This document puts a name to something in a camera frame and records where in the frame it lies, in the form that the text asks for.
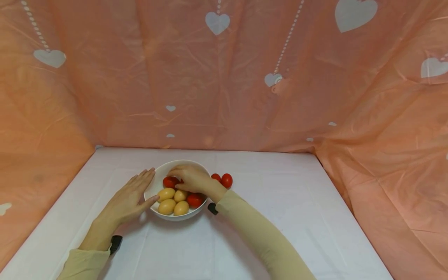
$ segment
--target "hand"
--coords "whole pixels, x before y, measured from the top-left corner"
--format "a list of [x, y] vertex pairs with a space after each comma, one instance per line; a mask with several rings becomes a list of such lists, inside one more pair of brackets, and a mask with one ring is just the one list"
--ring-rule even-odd
[[137, 218], [159, 199], [159, 196], [155, 195], [140, 204], [143, 193], [152, 178], [154, 178], [154, 168], [149, 171], [143, 170], [140, 175], [132, 177], [124, 187], [117, 191], [93, 221], [79, 249], [107, 251], [112, 235], [118, 226]]
[[167, 176], [177, 176], [184, 180], [184, 183], [177, 184], [176, 188], [205, 194], [215, 203], [218, 203], [227, 191], [221, 183], [193, 165], [177, 165]]
[[132, 177], [107, 203], [98, 219], [119, 226], [137, 218], [149, 209], [159, 197], [157, 195], [153, 196], [141, 204], [140, 200], [152, 178], [154, 178], [154, 174], [154, 168], [151, 168], [150, 170], [145, 169], [140, 175]]

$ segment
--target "white bowl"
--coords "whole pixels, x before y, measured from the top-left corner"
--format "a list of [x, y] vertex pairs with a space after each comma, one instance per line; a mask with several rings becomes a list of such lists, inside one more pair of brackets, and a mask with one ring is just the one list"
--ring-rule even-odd
[[[202, 165], [200, 165], [199, 163], [192, 161], [192, 160], [186, 160], [186, 159], [180, 159], [180, 160], [174, 160], [174, 161], [170, 161], [167, 162], [161, 166], [159, 166], [156, 170], [155, 170], [155, 176], [152, 179], [152, 182], [150, 183], [150, 185], [148, 186], [148, 188], [145, 190], [144, 193], [144, 198], [145, 200], [147, 200], [148, 198], [157, 195], [159, 193], [159, 191], [161, 191], [164, 186], [163, 186], [163, 180], [164, 178], [167, 176], [168, 172], [175, 167], [176, 165], [180, 165], [180, 164], [189, 164], [189, 165], [195, 165], [196, 167], [198, 167], [199, 169], [203, 170], [204, 172], [206, 172], [208, 174], [208, 176], [210, 176], [210, 173], [208, 172], [207, 169], [205, 169], [205, 167], [203, 167]], [[201, 206], [199, 206], [196, 209], [189, 209], [187, 214], [184, 215], [179, 215], [179, 216], [175, 216], [174, 214], [171, 215], [163, 215], [160, 214], [157, 209], [159, 208], [159, 204], [158, 202], [154, 203], [153, 206], [151, 206], [151, 211], [153, 211], [158, 217], [167, 220], [167, 221], [174, 221], [174, 222], [178, 222], [178, 221], [183, 221], [186, 219], [189, 219], [195, 215], [197, 215], [202, 209], [204, 209], [205, 204], [206, 204], [207, 200], [204, 201], [204, 203], [201, 204]]]

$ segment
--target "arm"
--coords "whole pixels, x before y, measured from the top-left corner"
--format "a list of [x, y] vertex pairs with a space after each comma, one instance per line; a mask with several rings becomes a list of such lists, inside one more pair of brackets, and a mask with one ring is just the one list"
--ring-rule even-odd
[[89, 232], [78, 249], [70, 251], [69, 258], [58, 280], [96, 280], [109, 258], [113, 233], [121, 224], [139, 217], [159, 196], [140, 204], [144, 191], [154, 177], [154, 169], [144, 170], [132, 177], [107, 203], [93, 221]]
[[169, 176], [179, 176], [181, 190], [203, 193], [214, 203], [219, 215], [225, 216], [241, 238], [263, 262], [272, 280], [315, 280], [300, 255], [283, 234], [263, 215], [218, 181], [189, 165], [173, 168]]
[[316, 279], [283, 234], [235, 192], [227, 191], [216, 209], [260, 258], [272, 280]]
[[96, 219], [78, 249], [70, 251], [58, 280], [95, 280], [109, 258], [110, 242], [115, 231]]

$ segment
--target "left hand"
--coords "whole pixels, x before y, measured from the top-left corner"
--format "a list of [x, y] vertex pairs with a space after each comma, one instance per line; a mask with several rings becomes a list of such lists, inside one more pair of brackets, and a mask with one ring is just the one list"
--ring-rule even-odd
[[154, 175], [154, 168], [151, 168], [150, 170], [145, 169], [140, 175], [132, 177], [107, 203], [98, 219], [118, 227], [137, 218], [149, 209], [159, 199], [159, 196], [153, 196], [142, 203], [140, 203], [140, 200]]

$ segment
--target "orange backdrop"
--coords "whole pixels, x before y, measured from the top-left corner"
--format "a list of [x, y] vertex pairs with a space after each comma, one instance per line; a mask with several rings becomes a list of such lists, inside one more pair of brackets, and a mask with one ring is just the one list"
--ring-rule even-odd
[[105, 145], [314, 152], [395, 279], [448, 279], [447, 0], [0, 7], [0, 268]]

